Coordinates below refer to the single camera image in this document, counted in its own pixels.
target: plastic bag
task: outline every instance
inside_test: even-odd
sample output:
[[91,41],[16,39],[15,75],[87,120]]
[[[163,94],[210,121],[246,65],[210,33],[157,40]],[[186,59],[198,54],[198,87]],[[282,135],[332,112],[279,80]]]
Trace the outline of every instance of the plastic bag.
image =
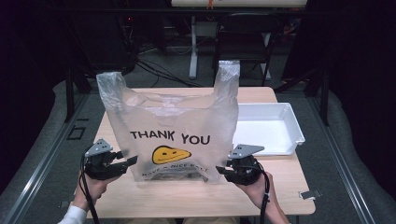
[[216,165],[233,149],[239,62],[220,62],[214,91],[203,96],[136,92],[120,73],[97,76],[99,91],[135,181],[202,178],[218,183]]

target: white sleeve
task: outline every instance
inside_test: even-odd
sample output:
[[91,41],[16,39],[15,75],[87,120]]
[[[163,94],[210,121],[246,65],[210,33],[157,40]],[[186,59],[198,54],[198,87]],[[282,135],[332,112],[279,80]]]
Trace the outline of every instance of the white sleeve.
[[64,219],[59,224],[82,224],[87,218],[87,212],[79,207],[70,205]]

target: smiley face logo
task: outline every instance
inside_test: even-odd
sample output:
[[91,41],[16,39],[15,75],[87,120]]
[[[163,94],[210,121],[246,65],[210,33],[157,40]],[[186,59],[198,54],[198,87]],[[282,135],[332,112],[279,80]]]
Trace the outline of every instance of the smiley face logo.
[[154,164],[165,164],[172,161],[181,161],[190,156],[191,153],[189,151],[169,146],[160,146],[152,152],[152,162]]

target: table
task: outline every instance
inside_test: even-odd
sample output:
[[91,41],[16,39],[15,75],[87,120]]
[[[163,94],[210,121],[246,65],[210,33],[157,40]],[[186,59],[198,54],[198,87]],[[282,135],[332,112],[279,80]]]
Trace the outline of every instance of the table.
[[[307,0],[213,0],[213,7],[305,7]],[[209,0],[172,0],[172,7],[207,7]],[[191,17],[190,78],[197,77],[196,22]],[[262,71],[266,64],[261,64]]]
[[[135,89],[167,94],[209,94],[213,88]],[[239,88],[239,103],[275,103],[274,91],[267,87]],[[120,150],[105,113],[95,142],[103,137],[114,150]],[[311,200],[299,197],[308,191],[297,155],[258,157],[264,169],[274,176],[276,195],[287,215],[315,212]],[[201,180],[135,182],[128,172],[107,187],[98,200],[100,218],[127,217],[244,217],[259,216],[260,210],[233,183],[206,184]]]

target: human hand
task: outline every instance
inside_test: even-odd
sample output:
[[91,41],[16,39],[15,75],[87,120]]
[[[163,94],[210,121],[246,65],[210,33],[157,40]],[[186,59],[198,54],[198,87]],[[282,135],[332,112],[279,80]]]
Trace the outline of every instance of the human hand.
[[[96,203],[96,200],[98,200],[102,196],[102,194],[106,192],[107,185],[118,178],[120,177],[116,176],[107,180],[97,180],[97,179],[91,179],[88,175],[85,175],[85,179],[87,180],[88,190],[92,197],[93,203]],[[83,183],[82,180],[78,178],[76,195],[72,204],[76,207],[84,209],[85,211],[88,211],[89,210],[88,202],[80,186],[83,187]]]
[[[265,209],[265,215],[270,219],[272,223],[289,223],[287,217],[285,216],[285,213],[280,208],[277,201],[273,176],[268,172],[265,173],[268,175],[268,179],[270,181],[269,202]],[[264,175],[260,175],[259,179],[253,184],[247,186],[237,184],[235,185],[246,193],[246,195],[254,203],[254,205],[262,209],[262,199],[265,193]]]

